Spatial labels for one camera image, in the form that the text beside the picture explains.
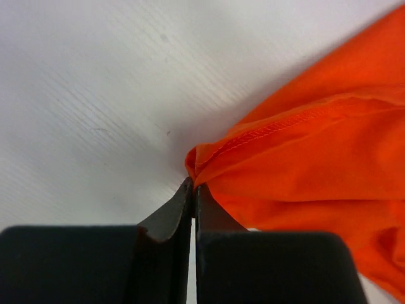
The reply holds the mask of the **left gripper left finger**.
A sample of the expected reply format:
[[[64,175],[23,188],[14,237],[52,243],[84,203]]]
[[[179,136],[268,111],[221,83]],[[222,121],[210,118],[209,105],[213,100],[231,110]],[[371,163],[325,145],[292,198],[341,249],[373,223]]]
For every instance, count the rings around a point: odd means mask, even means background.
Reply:
[[[192,181],[136,225],[1,232],[2,303],[185,303]]]

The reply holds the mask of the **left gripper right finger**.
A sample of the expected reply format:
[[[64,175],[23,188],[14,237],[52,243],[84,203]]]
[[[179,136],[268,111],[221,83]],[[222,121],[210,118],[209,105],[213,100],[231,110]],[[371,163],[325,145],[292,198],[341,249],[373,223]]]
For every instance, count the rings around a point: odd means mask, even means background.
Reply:
[[[251,232],[199,186],[198,303],[366,303],[351,254],[329,232]]]

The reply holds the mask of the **orange t shirt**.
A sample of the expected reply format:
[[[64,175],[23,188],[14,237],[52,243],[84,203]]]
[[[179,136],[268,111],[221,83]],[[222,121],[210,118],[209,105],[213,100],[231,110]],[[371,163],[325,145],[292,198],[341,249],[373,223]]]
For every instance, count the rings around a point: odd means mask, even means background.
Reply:
[[[404,7],[190,150],[194,184],[244,227],[327,231],[404,302]]]

